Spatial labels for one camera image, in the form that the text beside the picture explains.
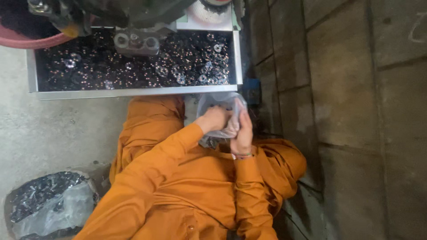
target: concrete wall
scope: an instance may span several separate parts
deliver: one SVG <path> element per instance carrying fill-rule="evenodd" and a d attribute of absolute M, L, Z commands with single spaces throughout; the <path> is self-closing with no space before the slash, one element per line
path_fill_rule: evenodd
<path fill-rule="evenodd" d="M 253 51 L 266 43 L 253 59 L 270 82 L 262 91 L 277 94 L 282 134 L 309 167 L 277 230 L 293 239 L 424 239 L 427 2 L 250 5 Z"/>

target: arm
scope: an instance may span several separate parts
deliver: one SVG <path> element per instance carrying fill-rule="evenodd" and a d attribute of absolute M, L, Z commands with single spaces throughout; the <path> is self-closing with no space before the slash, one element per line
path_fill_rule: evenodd
<path fill-rule="evenodd" d="M 90 215 L 74 240 L 130 239 L 144 224 L 154 192 L 185 161 L 187 152 L 209 131 L 220 130 L 229 114 L 220 107 L 135 158 Z"/>
<path fill-rule="evenodd" d="M 239 116 L 241 128 L 236 139 L 230 142 L 231 152 L 237 156 L 236 167 L 236 221 L 237 235 L 246 240 L 277 239 L 273 217 L 268 211 L 264 181 L 252 149 L 252 123 L 248 112 Z"/>
<path fill-rule="evenodd" d="M 235 160 L 237 234 L 246 240 L 277 239 L 273 217 L 268 211 L 264 182 L 255 157 Z"/>

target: bracelet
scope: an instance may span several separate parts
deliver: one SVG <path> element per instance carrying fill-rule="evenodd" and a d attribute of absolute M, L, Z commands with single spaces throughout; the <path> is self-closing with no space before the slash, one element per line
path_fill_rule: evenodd
<path fill-rule="evenodd" d="M 236 156 L 248 156 L 248 155 L 252 155 L 252 153 L 248 152 L 248 153 L 233 153 Z"/>
<path fill-rule="evenodd" d="M 239 154 L 239 153 L 232 153 L 231 156 L 233 157 L 234 160 L 243 160 L 243 159 L 247 159 L 247 158 L 251 158 L 253 155 L 252 153 L 245 153 L 245 154 Z"/>

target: hand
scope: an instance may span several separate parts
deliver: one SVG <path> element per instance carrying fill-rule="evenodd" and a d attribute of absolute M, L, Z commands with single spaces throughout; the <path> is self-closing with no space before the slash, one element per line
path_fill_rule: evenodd
<path fill-rule="evenodd" d="M 239 115 L 240 130 L 237 137 L 231 139 L 230 148 L 233 154 L 246 154 L 252 151 L 252 122 L 248 111 L 242 109 Z"/>
<path fill-rule="evenodd" d="M 194 123 L 200 126 L 204 134 L 210 131 L 224 129 L 230 119 L 232 111 L 227 111 L 220 106 L 208 108 L 205 114 L 197 118 Z"/>

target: person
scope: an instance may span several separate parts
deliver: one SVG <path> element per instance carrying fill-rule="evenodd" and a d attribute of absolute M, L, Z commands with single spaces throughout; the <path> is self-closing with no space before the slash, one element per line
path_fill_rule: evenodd
<path fill-rule="evenodd" d="M 111 189 L 74 239 L 225 240 L 230 229 L 247 240 L 277 239 L 273 216 L 296 193 L 306 160 L 289 141 L 252 141 L 247 111 L 228 147 L 198 144 L 229 117 L 213 106 L 184 127 L 182 97 L 131 100 Z"/>

